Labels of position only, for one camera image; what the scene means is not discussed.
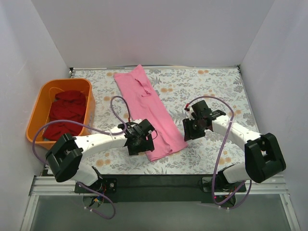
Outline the pink t shirt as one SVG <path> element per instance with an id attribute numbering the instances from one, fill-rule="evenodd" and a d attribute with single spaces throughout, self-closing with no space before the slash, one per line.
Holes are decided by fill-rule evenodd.
<path id="1" fill-rule="evenodd" d="M 131 72 L 114 74 L 114 79 L 122 97 L 128 103 L 132 119 L 147 119 L 157 131 L 154 150 L 145 152 L 151 162 L 187 148 L 187 142 L 141 65 Z"/>

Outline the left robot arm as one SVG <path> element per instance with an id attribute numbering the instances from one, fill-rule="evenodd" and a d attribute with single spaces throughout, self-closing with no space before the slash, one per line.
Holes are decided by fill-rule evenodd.
<path id="1" fill-rule="evenodd" d="M 83 159 L 114 148 L 126 147 L 130 155 L 154 151 L 152 133 L 155 128 L 147 120 L 119 124 L 106 134 L 87 136 L 64 134 L 46 154 L 55 180 L 81 182 L 93 193 L 102 188 L 102 175 L 96 167 L 82 163 Z"/>

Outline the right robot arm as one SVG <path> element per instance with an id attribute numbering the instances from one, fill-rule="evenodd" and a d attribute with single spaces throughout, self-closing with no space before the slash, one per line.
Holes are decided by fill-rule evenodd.
<path id="1" fill-rule="evenodd" d="M 286 162 L 277 138 L 271 134 L 260 134 L 232 122 L 221 110 L 212 111 L 204 100 L 193 105 L 187 104 L 184 119 L 185 141 L 205 136 L 207 130 L 225 135 L 244 152 L 244 163 L 215 171 L 211 182 L 223 191 L 229 191 L 235 183 L 251 180 L 256 183 L 273 177 L 286 169 Z"/>

